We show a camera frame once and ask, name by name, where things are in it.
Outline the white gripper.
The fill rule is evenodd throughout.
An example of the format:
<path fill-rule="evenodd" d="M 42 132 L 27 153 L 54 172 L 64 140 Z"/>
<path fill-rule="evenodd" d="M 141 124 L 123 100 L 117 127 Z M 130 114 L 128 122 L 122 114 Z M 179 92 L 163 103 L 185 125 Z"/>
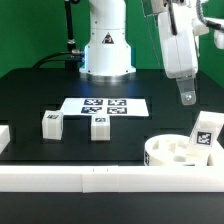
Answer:
<path fill-rule="evenodd" d="M 176 80 L 182 104 L 196 103 L 194 76 L 198 71 L 197 52 L 189 9 L 172 4 L 177 34 L 172 33 L 169 9 L 158 15 L 158 30 L 164 69 L 168 78 Z"/>

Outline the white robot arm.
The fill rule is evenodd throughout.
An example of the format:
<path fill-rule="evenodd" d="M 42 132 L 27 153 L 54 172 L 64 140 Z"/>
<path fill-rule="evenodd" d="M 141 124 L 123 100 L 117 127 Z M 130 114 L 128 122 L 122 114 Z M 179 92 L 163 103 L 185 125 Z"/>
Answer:
<path fill-rule="evenodd" d="M 184 105 L 196 102 L 199 37 L 213 31 L 216 47 L 224 49 L 224 18 L 206 17 L 202 4 L 207 1 L 141 0 L 144 15 L 156 18 L 165 73 L 176 81 Z M 116 82 L 136 71 L 125 39 L 125 1 L 89 3 L 90 41 L 84 48 L 80 71 L 94 81 Z"/>

